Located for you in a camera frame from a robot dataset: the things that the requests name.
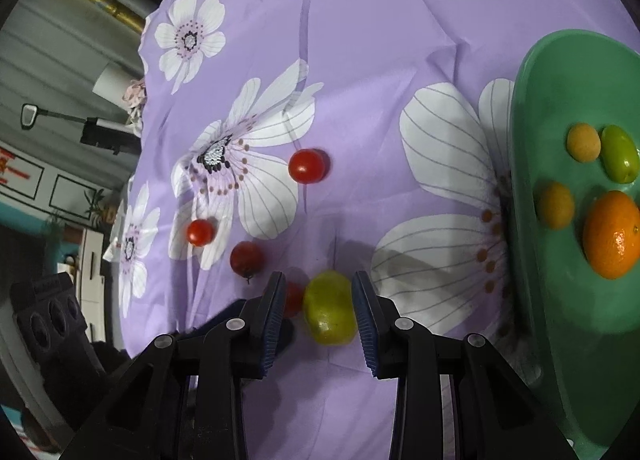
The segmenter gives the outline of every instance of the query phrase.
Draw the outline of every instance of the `silver bolt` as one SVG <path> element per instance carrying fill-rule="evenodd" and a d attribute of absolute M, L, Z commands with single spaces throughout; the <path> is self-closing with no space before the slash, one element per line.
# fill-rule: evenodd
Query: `silver bolt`
<path fill-rule="evenodd" d="M 160 348 L 162 350 L 162 348 L 168 348 L 171 346 L 173 342 L 174 338 L 170 335 L 159 335 L 156 337 L 154 344 L 156 345 L 156 348 Z"/>
<path fill-rule="evenodd" d="M 244 328 L 244 320 L 239 317 L 235 317 L 226 322 L 226 327 L 229 330 L 242 330 Z"/>
<path fill-rule="evenodd" d="M 476 348 L 482 348 L 486 343 L 486 339 L 482 337 L 480 334 L 471 334 L 466 338 L 469 341 L 469 344 L 475 346 Z"/>
<path fill-rule="evenodd" d="M 400 319 L 396 319 L 396 328 L 401 330 L 411 330 L 414 327 L 414 322 L 411 321 L 408 317 L 401 317 Z"/>

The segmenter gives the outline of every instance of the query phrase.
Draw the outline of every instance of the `green tomato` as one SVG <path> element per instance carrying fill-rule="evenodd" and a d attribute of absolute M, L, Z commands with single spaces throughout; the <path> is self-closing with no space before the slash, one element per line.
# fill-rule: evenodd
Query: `green tomato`
<path fill-rule="evenodd" d="M 629 184 L 640 171 L 640 158 L 633 139 L 619 126 L 607 126 L 600 135 L 604 170 L 613 182 Z"/>
<path fill-rule="evenodd" d="M 358 331 L 351 302 L 351 281 L 334 270 L 318 274 L 306 286 L 306 324 L 321 345 L 345 345 Z"/>

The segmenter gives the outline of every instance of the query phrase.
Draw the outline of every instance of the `floral tablecloth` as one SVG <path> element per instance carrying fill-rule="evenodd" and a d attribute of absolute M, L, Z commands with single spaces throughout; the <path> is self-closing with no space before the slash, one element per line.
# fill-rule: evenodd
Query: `floral tablecloth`
<path fill-rule="evenodd" d="M 259 296 L 271 270 L 304 283 L 334 268 L 370 271 L 433 332 L 480 331 L 513 354 L 508 111 L 525 54 L 562 28 L 640 48 L 619 0 L 164 0 L 140 48 L 148 103 L 120 274 L 128 351 Z M 300 148 L 330 156 L 323 182 L 290 179 Z M 218 233 L 195 249 L 185 228 L 203 217 Z M 241 240 L 268 258 L 249 285 L 228 265 Z M 395 382 L 371 377 L 358 339 L 319 347 L 296 325 L 245 390 L 251 458 L 388 458 Z"/>

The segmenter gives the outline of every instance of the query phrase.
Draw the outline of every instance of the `green plastic basin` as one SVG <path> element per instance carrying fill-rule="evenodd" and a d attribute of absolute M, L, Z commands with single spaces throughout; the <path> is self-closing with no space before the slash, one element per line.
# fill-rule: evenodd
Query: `green plastic basin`
<path fill-rule="evenodd" d="M 599 458 L 640 398 L 640 263 L 615 281 L 598 276 L 580 244 L 584 217 L 605 191 L 640 201 L 640 179 L 619 185 L 600 160 L 566 152 L 569 128 L 617 124 L 640 144 L 640 56 L 608 37 L 563 30 L 524 59 L 511 107 L 511 246 L 518 298 L 542 377 L 533 387 L 582 459 Z M 572 224 L 544 228 L 534 198 L 556 180 L 576 202 Z"/>

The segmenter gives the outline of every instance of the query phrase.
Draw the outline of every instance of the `red tomato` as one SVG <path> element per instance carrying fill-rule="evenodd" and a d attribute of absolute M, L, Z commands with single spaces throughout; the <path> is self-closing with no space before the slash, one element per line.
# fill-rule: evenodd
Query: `red tomato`
<path fill-rule="evenodd" d="M 229 257 L 231 269 L 246 280 L 250 280 L 264 268 L 262 249 L 253 242 L 240 242 Z"/>
<path fill-rule="evenodd" d="M 204 247 L 213 241 L 216 230 L 208 220 L 194 220 L 187 227 L 187 241 L 195 247 Z"/>
<path fill-rule="evenodd" d="M 296 151 L 289 160 L 289 174 L 299 184 L 320 182 L 325 173 L 324 156 L 318 150 Z"/>
<path fill-rule="evenodd" d="M 297 283 L 287 283 L 287 301 L 284 305 L 284 317 L 292 318 L 302 310 L 305 289 Z"/>

